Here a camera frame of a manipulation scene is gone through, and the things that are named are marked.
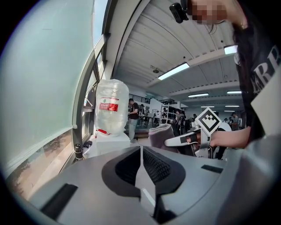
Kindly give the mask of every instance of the ceiling fixture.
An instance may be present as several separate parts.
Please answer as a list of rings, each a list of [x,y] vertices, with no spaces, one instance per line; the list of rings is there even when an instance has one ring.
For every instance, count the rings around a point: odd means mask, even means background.
[[[160,77],[158,77],[159,80],[164,80],[166,79],[167,77],[169,76],[172,76],[176,73],[179,73],[185,69],[188,69],[189,68],[189,65],[185,62],[184,64],[181,64],[181,65],[178,65],[177,67],[171,69],[170,71],[162,74]]]
[[[192,95],[189,95],[188,97],[189,97],[189,98],[194,98],[194,97],[208,96],[208,95],[209,95],[208,93],[204,93],[204,94],[192,94]]]
[[[228,94],[241,94],[242,91],[228,91]]]
[[[234,54],[237,52],[237,45],[232,45],[228,47],[223,47],[225,54]]]

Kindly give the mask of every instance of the railing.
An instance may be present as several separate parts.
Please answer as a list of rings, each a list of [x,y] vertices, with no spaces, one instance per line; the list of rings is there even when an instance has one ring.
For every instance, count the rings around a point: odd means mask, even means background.
[[[163,103],[164,105],[174,105],[174,104],[177,104],[176,101],[174,101],[173,99],[164,99],[164,100],[161,100],[159,101],[161,103]]]
[[[133,100],[138,101],[138,102],[150,104],[150,99],[148,99],[148,98],[144,98],[144,97],[137,96],[134,94],[129,94],[129,98],[132,98]]]

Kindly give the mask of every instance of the large plastic water bottle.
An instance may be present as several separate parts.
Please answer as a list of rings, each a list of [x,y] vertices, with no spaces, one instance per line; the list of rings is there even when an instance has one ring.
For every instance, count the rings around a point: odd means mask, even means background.
[[[96,93],[96,122],[111,135],[124,132],[128,121],[129,88],[120,80],[101,80]]]

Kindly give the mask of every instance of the black camera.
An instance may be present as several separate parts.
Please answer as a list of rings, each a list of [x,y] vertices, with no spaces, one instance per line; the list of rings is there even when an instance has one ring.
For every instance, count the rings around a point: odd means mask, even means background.
[[[175,3],[169,7],[177,23],[182,23],[183,21],[188,20],[185,0],[181,1],[181,3],[183,8],[179,3]]]

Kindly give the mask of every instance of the black t-shirt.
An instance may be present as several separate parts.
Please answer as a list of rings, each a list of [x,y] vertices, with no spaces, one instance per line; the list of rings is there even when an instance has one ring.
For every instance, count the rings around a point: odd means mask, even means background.
[[[246,126],[251,127],[250,142],[264,136],[262,125],[251,102],[274,75],[281,63],[281,52],[264,32],[255,16],[243,4],[241,7],[248,20],[248,28],[239,33],[238,40],[241,42],[238,41],[237,45],[240,65],[237,65],[237,71],[247,115]]]
[[[137,103],[134,103],[133,104],[133,107],[131,108],[131,112],[135,111],[135,109],[138,110],[138,104]],[[139,118],[139,114],[138,113],[135,113],[135,114],[131,114],[130,115],[130,119],[133,119],[133,120],[137,120]]]

